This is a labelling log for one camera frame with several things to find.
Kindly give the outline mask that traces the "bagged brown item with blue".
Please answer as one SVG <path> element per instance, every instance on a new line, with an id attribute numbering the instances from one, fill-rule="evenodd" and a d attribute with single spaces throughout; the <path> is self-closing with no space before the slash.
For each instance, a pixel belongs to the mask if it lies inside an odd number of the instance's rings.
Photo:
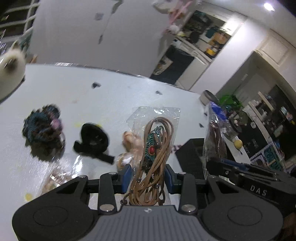
<path id="1" fill-rule="evenodd" d="M 226 158 L 227 150 L 223 138 L 223 126 L 227 120 L 222 108 L 214 102 L 207 105 L 208 126 L 203 144 L 203 160 L 207 163 L 211 158 Z"/>

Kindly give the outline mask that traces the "black fabric scrunchie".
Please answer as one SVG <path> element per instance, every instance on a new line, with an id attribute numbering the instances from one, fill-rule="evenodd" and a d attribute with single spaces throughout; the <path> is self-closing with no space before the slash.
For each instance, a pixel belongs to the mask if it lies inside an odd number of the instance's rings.
<path id="1" fill-rule="evenodd" d="M 109 138 L 102 128 L 93 123 L 85 123 L 81 128 L 80 137 L 80 142 L 74 142 L 75 152 L 113 165 L 115 157 L 105 153 L 109 146 Z"/>

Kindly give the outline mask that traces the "blue brown crochet scrunchie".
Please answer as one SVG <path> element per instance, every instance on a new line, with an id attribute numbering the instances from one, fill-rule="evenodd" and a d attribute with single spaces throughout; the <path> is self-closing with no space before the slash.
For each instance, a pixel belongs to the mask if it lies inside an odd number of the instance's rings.
<path id="1" fill-rule="evenodd" d="M 58 106 L 48 104 L 32 110 L 23 122 L 22 135 L 31 146 L 42 146 L 47 151 L 63 149 L 65 136 Z"/>

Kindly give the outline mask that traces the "black storage box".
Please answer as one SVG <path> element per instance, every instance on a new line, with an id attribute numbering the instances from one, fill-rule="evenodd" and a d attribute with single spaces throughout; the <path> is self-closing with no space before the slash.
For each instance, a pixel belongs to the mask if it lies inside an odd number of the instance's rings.
<path id="1" fill-rule="evenodd" d="M 202 157 L 204 138 L 191 138 L 176 152 L 183 172 L 192 174 L 196 179 L 205 179 Z"/>

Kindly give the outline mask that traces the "beige plush toy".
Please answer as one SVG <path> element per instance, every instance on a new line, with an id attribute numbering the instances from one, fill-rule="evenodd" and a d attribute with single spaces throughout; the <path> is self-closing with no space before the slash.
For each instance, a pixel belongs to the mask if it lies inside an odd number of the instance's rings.
<path id="1" fill-rule="evenodd" d="M 124 132 L 122 136 L 122 145 L 126 152 L 116 157 L 116 167 L 121 171 L 127 164 L 136 169 L 142 159 L 144 152 L 144 142 L 139 136 L 132 132 Z"/>

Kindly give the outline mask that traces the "clear bag with beads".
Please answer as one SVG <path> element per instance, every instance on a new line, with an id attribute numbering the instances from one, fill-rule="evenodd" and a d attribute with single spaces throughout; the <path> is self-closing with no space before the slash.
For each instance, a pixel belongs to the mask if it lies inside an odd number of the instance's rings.
<path id="1" fill-rule="evenodd" d="M 54 162 L 49 173 L 45 176 L 42 184 L 40 195 L 43 195 L 53 189 L 65 184 L 66 182 L 80 176 L 83 167 L 83 161 L 80 156 L 70 160 L 62 158 Z"/>

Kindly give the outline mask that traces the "yellow ball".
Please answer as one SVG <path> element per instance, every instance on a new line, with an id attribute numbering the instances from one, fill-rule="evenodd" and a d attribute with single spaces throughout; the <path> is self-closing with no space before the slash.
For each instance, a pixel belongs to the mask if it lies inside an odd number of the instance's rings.
<path id="1" fill-rule="evenodd" d="M 237 139 L 233 142 L 236 149 L 241 149 L 243 147 L 243 142 L 240 139 Z"/>

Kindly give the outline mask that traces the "grey round tin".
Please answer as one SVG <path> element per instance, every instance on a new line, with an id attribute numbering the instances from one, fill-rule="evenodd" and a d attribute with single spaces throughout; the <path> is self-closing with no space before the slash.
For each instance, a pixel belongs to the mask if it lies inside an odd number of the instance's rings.
<path id="1" fill-rule="evenodd" d="M 207 105 L 210 102 L 213 102 L 215 104 L 219 103 L 219 99 L 209 90 L 204 90 L 200 95 L 199 100 L 203 105 Z"/>

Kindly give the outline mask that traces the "green plant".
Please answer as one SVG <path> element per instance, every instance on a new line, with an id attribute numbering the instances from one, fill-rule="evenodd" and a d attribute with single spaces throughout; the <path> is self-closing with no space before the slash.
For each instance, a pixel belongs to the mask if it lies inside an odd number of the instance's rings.
<path id="1" fill-rule="evenodd" d="M 241 101 L 235 95 L 224 95 L 219 100 L 219 105 L 228 112 L 239 111 L 243 108 Z"/>

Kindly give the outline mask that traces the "white cat-shaped ceramic pot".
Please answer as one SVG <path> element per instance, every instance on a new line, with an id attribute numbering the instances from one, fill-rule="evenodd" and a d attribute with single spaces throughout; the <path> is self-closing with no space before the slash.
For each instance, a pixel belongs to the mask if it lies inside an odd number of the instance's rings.
<path id="1" fill-rule="evenodd" d="M 1 55 L 1 100 L 11 95 L 25 78 L 26 59 L 20 44 L 16 40 Z"/>

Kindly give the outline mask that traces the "pink hanging wall decoration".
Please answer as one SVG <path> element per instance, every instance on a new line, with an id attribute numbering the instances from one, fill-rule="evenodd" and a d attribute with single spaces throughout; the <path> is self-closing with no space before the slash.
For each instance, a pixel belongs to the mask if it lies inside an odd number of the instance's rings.
<path id="1" fill-rule="evenodd" d="M 187 14 L 193 1 L 154 1 L 152 7 L 161 14 L 168 15 L 169 23 L 163 33 L 177 35 L 181 27 L 177 21 L 182 20 Z"/>

